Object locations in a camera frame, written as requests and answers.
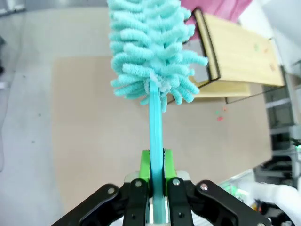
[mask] brown mat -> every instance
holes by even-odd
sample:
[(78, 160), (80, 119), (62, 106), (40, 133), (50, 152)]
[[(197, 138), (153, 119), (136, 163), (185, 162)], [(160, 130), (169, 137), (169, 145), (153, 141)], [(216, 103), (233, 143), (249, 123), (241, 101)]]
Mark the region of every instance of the brown mat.
[[(105, 183), (122, 185), (149, 148), (148, 109), (115, 97), (109, 85), (115, 77), (109, 57), (63, 58), (54, 65), (53, 153), (66, 211)], [(217, 121), (216, 111), (224, 120)], [(271, 157), (262, 96), (230, 105), (224, 99), (173, 102), (163, 114), (163, 136), (177, 170), (195, 183), (221, 182)]]

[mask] white pipe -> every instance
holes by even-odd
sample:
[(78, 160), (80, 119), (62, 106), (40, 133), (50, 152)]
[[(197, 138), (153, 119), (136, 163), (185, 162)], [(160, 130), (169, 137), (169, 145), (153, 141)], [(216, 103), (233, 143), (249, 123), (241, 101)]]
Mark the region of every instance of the white pipe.
[(301, 195), (297, 189), (257, 182), (241, 182), (238, 187), (256, 200), (276, 204), (296, 226), (301, 226)]

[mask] bolt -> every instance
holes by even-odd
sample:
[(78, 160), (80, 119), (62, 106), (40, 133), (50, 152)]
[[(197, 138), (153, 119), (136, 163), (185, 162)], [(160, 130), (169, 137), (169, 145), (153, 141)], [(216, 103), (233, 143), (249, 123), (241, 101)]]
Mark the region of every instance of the bolt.
[(135, 185), (136, 185), (136, 187), (140, 187), (142, 185), (142, 183), (140, 180), (138, 180), (138, 181), (136, 181)]
[(173, 179), (173, 184), (178, 186), (180, 184), (180, 181), (178, 179)]
[(115, 191), (115, 189), (111, 187), (111, 188), (108, 189), (108, 194), (113, 194), (114, 191)]
[(206, 185), (206, 184), (201, 184), (201, 189), (203, 190), (203, 191), (207, 191), (208, 190), (208, 186)]

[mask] pink cloth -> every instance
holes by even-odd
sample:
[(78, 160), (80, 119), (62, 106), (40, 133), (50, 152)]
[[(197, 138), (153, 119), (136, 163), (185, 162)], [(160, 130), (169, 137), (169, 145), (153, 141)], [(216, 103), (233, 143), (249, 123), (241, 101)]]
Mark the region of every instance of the pink cloth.
[[(181, 5), (189, 10), (199, 7), (204, 13), (218, 16), (220, 18), (237, 22), (240, 14), (247, 8), (252, 0), (181, 0)], [(195, 24), (195, 19), (191, 17), (186, 24)], [(190, 39), (198, 39), (195, 32)]]

